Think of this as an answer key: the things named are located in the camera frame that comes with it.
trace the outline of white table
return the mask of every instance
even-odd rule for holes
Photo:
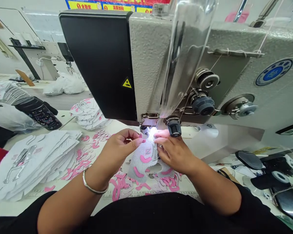
[[[97,132],[97,130],[93,130],[93,131],[87,131],[83,128],[81,128],[75,121],[75,119],[69,121],[71,119],[69,112],[68,111],[59,111],[58,114],[58,118],[60,119],[60,121],[64,124],[66,124],[62,130],[80,130],[83,133],[83,136],[89,136],[90,139],[92,139],[92,136]],[[130,127],[127,126],[123,123],[120,123],[119,121],[113,120],[113,122],[107,126],[105,128],[105,131],[108,132],[109,134],[114,134],[124,128],[132,128],[132,129],[137,129],[137,127]],[[194,134],[196,134],[197,130],[195,130],[192,127],[183,127],[182,129],[183,131],[183,136],[185,138],[192,138]],[[48,133],[48,131],[46,129],[41,129],[38,130],[36,132],[33,133],[33,135],[40,135],[40,134],[45,134]],[[10,139],[8,141],[8,143],[5,146],[5,149],[9,150],[11,149],[11,147],[13,146],[13,144],[15,144],[15,142],[24,139],[25,137],[27,137],[28,135],[17,135],[15,137],[13,137],[12,139]],[[101,152],[103,146],[105,145],[106,142],[101,142],[100,143],[100,147],[94,150],[94,153],[96,154],[96,156],[99,155],[99,153]],[[77,147],[79,148],[83,148],[85,147],[85,142],[81,141]],[[214,170],[218,170],[220,168],[222,168],[223,166],[213,166],[212,168]],[[235,176],[235,178],[237,179],[237,181],[243,185],[243,181],[242,181],[242,177],[244,176],[243,174],[240,174],[239,172],[233,172],[233,170],[228,167],[228,170]],[[39,184],[38,186],[36,186],[36,188],[34,189],[34,191],[32,193],[30,193],[30,196],[21,200],[21,201],[17,201],[17,202],[1,202],[0,203],[0,216],[18,216],[21,212],[23,212],[31,203],[33,203],[39,196],[44,194],[43,188],[44,187],[51,187],[53,185],[55,185],[55,190],[59,190],[62,187],[64,187],[69,181],[65,181],[65,180],[57,180],[57,181],[51,181],[48,183],[44,183],[44,184]],[[151,186],[152,183],[154,183],[154,180],[148,179],[147,183]],[[191,182],[186,178],[185,175],[182,176],[182,181],[179,183],[179,187],[180,187],[180,192],[187,192],[188,194],[194,195],[195,189],[193,187],[193,185],[191,184]],[[113,190],[114,186],[110,185],[110,188],[107,192],[107,194],[111,194],[112,190]],[[145,192],[148,193],[153,193],[150,190],[147,190],[145,187],[143,187],[141,189],[141,191],[137,191],[135,194],[133,194],[133,196],[140,196],[142,194],[144,194]],[[264,197],[259,197],[259,199],[262,201],[262,203],[264,205],[267,205],[268,207],[270,207],[271,212],[274,215],[282,215],[282,213],[274,206],[274,204],[272,203],[271,200],[268,200]],[[95,213],[97,213],[100,209],[102,209],[103,207],[105,207],[106,205],[108,205],[109,203],[111,203],[111,199],[101,199],[100,202],[98,203],[96,209],[93,212],[93,215]]]

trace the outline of clear plastic guard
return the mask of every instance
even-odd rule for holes
[[[207,43],[216,6],[217,0],[171,0],[169,14],[174,14],[174,19],[161,118],[173,113],[191,85]]]

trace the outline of person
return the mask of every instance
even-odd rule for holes
[[[44,194],[0,233],[293,233],[267,206],[243,186],[215,172],[195,157],[181,137],[168,130],[155,134],[161,160],[185,174],[204,205],[194,198],[168,192],[112,202],[95,216],[101,195],[77,175],[59,191]],[[107,189],[109,180],[142,139],[131,129],[111,136],[85,172],[87,185]]]

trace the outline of white mesh fabric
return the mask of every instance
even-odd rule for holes
[[[158,160],[158,163],[162,166],[162,170],[160,170],[157,173],[157,176],[159,178],[164,178],[164,177],[174,177],[175,171],[171,170],[172,168],[170,166],[168,166],[166,163],[164,163],[161,159]]]
[[[141,156],[144,157],[143,161],[148,161],[147,163],[141,161]],[[157,163],[157,146],[154,143],[154,134],[150,132],[148,139],[145,143],[142,143],[135,151],[132,156],[130,167],[128,170],[128,176],[137,180],[140,183],[145,183],[147,181],[147,175],[145,173],[148,167],[154,166]]]

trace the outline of hand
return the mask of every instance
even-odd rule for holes
[[[128,128],[112,135],[90,169],[100,171],[100,176],[109,181],[142,140],[137,132]]]
[[[162,145],[165,150],[157,147],[159,156],[164,163],[187,176],[196,171],[199,159],[193,155],[181,137],[170,137],[168,130],[155,133],[155,136],[158,138],[154,142]]]

